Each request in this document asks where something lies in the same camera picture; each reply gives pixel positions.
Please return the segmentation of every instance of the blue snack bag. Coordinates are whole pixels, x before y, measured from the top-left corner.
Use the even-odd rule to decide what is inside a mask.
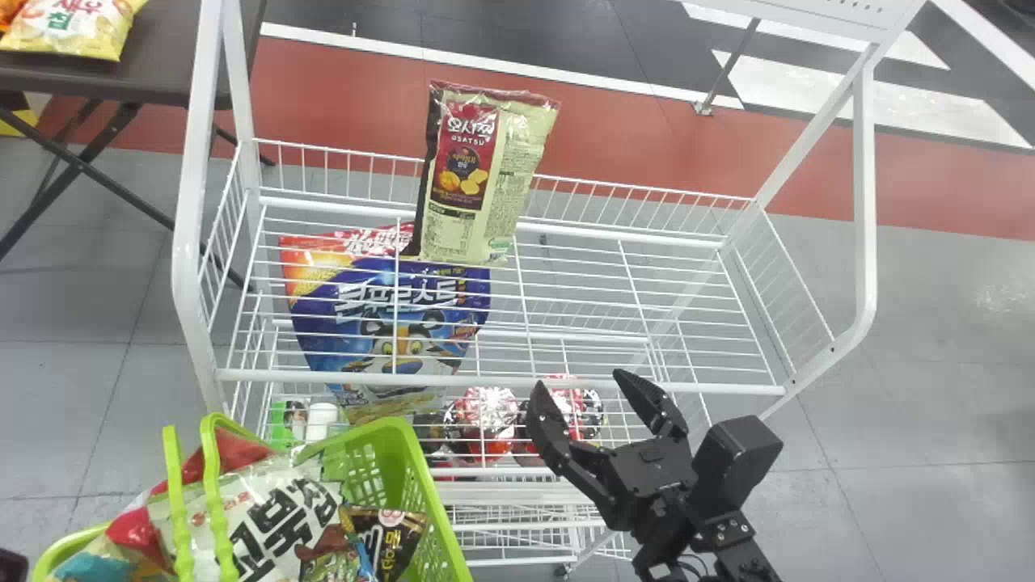
[[[485,323],[489,270],[401,260],[396,282],[395,253],[412,237],[413,223],[280,237],[292,323],[310,369],[456,373]],[[402,386],[368,377],[328,386],[353,425],[439,408],[444,391],[418,378]]]

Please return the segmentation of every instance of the white floor marking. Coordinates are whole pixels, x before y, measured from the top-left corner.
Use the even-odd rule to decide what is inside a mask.
[[[424,60],[427,62],[437,62],[442,64],[467,66],[471,68],[480,68],[484,70],[493,70],[496,72],[522,75],[525,77],[533,77],[536,79],[558,81],[560,83],[585,85],[588,87],[612,89],[615,91],[624,91],[627,93],[637,93],[641,95],[654,95],[654,96],[667,97],[671,99],[679,99],[684,101],[700,100],[703,99],[706,94],[701,91],[691,91],[689,89],[681,89],[679,87],[668,87],[664,85],[655,85],[653,83],[641,83],[638,81],[626,81],[624,79],[613,79],[610,77],[599,77],[596,75],[572,72],[569,70],[562,70],[559,68],[550,68],[545,66],[536,66],[531,64],[512,62],[512,61],[490,59],[485,57],[477,57],[474,55],[465,55],[462,53],[450,53],[448,51],[423,49],[421,47],[414,47],[412,45],[402,45],[398,42],[374,40],[371,38],[362,38],[360,36],[335,34],[333,32],[323,32],[320,30],[312,30],[307,28],[299,28],[295,26],[287,26],[270,22],[263,23],[262,34],[263,36],[286,38],[289,40],[300,40],[303,42],[327,45],[329,47],[354,49],[357,51],[365,51],[368,53],[379,53],[382,55],[406,57],[411,59]],[[718,95],[715,97],[715,105],[719,107],[733,108],[733,109],[744,108],[743,105],[740,103],[740,99],[722,95]]]
[[[1035,57],[963,0],[930,0],[1035,90]]]
[[[691,19],[722,24],[736,28],[747,28],[747,23],[751,21],[750,17],[716,10],[714,8],[705,8],[685,2],[683,3],[683,8],[686,9],[686,13],[689,14]],[[835,49],[844,49],[846,51],[854,51],[856,53],[861,53],[867,45],[865,40],[846,38],[844,36],[836,36],[826,32],[808,30],[772,21],[762,21],[762,23],[759,24],[759,32],[772,34],[774,36],[783,36],[786,38],[794,38],[796,40],[804,40],[805,42],[812,42],[816,45],[824,45]],[[935,68],[949,69],[949,65],[945,64],[942,59],[938,58],[938,55],[928,49],[927,46],[923,43],[923,40],[920,40],[916,34],[913,34],[908,30],[903,32],[898,39],[895,40],[894,45],[891,46],[891,49],[888,50],[887,58],[914,62]]]
[[[719,64],[729,53],[712,51]],[[816,113],[840,83],[835,72],[743,56],[730,75],[745,104]],[[877,123],[928,134],[1031,148],[988,104],[981,99],[878,82],[875,91]],[[852,107],[840,117],[850,119]]]

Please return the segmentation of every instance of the red label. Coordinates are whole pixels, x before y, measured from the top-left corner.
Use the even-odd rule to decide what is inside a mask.
[[[500,112],[492,106],[444,104],[435,156],[432,200],[480,210],[496,149]]]

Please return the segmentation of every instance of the potato chip illustration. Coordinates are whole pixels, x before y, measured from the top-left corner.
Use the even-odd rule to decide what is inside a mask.
[[[439,185],[446,192],[456,192],[460,187],[460,176],[446,170],[439,174]]]
[[[475,183],[480,184],[489,179],[489,172],[482,170],[481,168],[478,168],[474,172],[471,172],[471,175],[468,177],[474,180]]]

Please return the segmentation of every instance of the red snack package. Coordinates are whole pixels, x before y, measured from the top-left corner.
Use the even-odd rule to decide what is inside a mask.
[[[555,374],[546,378],[574,378],[570,374]],[[607,415],[603,413],[603,401],[596,390],[583,388],[551,388],[550,396],[553,397],[557,408],[564,414],[564,420],[568,424],[568,436],[574,440],[592,440],[600,434],[600,430],[607,423]],[[526,430],[526,417],[528,414],[528,401],[520,405],[516,427],[514,429],[514,461],[523,467],[542,467],[545,463],[539,458],[539,453],[532,444]]]

